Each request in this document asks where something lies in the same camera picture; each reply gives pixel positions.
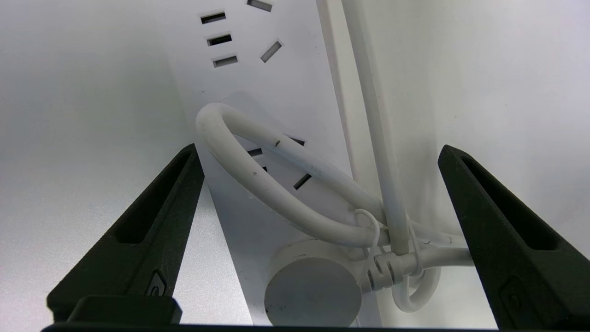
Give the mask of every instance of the white power strip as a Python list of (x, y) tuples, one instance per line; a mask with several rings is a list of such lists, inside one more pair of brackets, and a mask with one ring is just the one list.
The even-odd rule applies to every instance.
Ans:
[[(315, 1), (184, 0), (153, 5), (192, 126), (203, 106), (223, 101), (280, 128), (350, 175)], [(352, 208), (337, 193), (265, 149), (240, 142), (303, 203), (329, 218), (353, 223)], [(202, 142), (196, 144), (253, 323), (269, 324), (264, 290), (271, 258), (285, 245), (309, 237), (231, 178)], [(378, 312), (375, 296), (366, 295), (360, 324), (380, 326)]]

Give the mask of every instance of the thin white wire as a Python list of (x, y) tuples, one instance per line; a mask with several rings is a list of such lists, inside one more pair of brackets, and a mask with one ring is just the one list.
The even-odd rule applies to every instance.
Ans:
[(408, 223), (409, 228), (409, 235), (412, 239), (412, 246), (414, 247), (414, 256), (416, 256), (416, 271), (412, 274), (412, 276), (420, 276), (422, 274), (422, 270), (424, 270), (424, 263), (422, 261), (422, 255), (420, 251), (420, 244), (418, 243), (418, 239), (416, 238), (416, 233), (414, 232), (414, 226)]
[(369, 220), (372, 223), (373, 226), (373, 231), (375, 232), (375, 235), (373, 236), (373, 243), (371, 243), (371, 251), (369, 252), (369, 255), (365, 261), (365, 264), (363, 266), (363, 269), (360, 271), (359, 277), (356, 279), (356, 283), (357, 284), (361, 284), (363, 279), (365, 279), (367, 277), (367, 273), (369, 272), (369, 267), (371, 266), (371, 262), (373, 262), (373, 260), (375, 259), (375, 254), (377, 253), (377, 247), (378, 247), (378, 242), (379, 242), (379, 222), (377, 221), (377, 219), (375, 219), (375, 216), (373, 216), (373, 214), (371, 214), (371, 212), (368, 212), (365, 209), (356, 209), (355, 210), (355, 214), (362, 214), (365, 217), (369, 218)]

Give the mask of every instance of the power outlet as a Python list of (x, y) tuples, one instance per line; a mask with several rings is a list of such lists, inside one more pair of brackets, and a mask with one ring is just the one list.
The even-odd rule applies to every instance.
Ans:
[[(300, 140), (351, 174), (315, 1), (160, 0), (153, 5), (193, 128), (203, 106), (223, 102)], [(280, 248), (309, 237), (231, 178), (196, 133), (195, 140), (253, 322), (268, 325), (269, 264)], [(337, 193), (266, 149), (238, 140), (303, 203), (353, 224), (352, 208)], [(374, 294), (364, 297), (359, 321), (364, 327), (381, 326)]]

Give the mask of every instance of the white wall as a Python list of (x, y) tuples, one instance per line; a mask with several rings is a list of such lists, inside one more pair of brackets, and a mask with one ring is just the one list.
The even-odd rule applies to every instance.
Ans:
[(146, 1), (0, 1), (0, 330), (191, 143)]
[[(590, 256), (590, 4), (345, 0), (344, 7), (355, 55), (366, 52), (357, 57), (361, 83), (375, 85), (374, 105), (392, 119), (410, 216), (458, 230), (436, 164), (450, 144)], [(473, 273), (444, 271), (422, 311), (402, 315), (390, 301), (382, 318), (396, 326), (493, 325), (477, 283)]]

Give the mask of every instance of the socket hole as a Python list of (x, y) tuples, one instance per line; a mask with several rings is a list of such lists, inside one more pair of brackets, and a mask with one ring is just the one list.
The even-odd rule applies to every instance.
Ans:
[(305, 141), (304, 140), (298, 139), (298, 138), (295, 138), (295, 137), (291, 137), (291, 136), (289, 136), (289, 138), (292, 139), (292, 140), (294, 140), (295, 142), (299, 143), (299, 145), (301, 145), (302, 147), (305, 146)]
[(220, 35), (219, 37), (209, 38), (207, 39), (207, 44), (209, 46), (223, 44), (231, 41), (231, 34)]
[(301, 186), (303, 184), (305, 184), (307, 182), (307, 180), (311, 179), (312, 176), (309, 174), (305, 174), (301, 179), (299, 179), (299, 181), (297, 181), (297, 183), (295, 183), (295, 185), (293, 186), (293, 188), (295, 188), (295, 190), (299, 190), (299, 188), (301, 188)]
[(257, 148), (257, 149), (250, 150), (250, 151), (248, 151), (248, 154), (251, 157), (254, 157), (254, 156), (257, 156), (257, 155), (261, 155), (262, 154), (262, 149), (261, 148)]
[(222, 19), (225, 19), (225, 12), (218, 12), (216, 14), (202, 16), (201, 23), (207, 24), (207, 23), (221, 21)]
[(217, 67), (227, 66), (228, 64), (232, 64), (232, 63), (238, 63), (237, 56), (231, 56), (231, 57), (221, 58), (219, 60), (213, 60), (213, 67), (217, 68)]
[(270, 12), (273, 9), (273, 5), (269, 4), (268, 2), (260, 1), (260, 0), (248, 0), (246, 2), (248, 6), (252, 6), (254, 8), (262, 9), (263, 11)]
[(266, 63), (266, 61), (268, 61), (281, 47), (283, 47), (283, 45), (277, 40), (266, 52), (264, 52), (264, 54), (260, 57), (260, 60)]

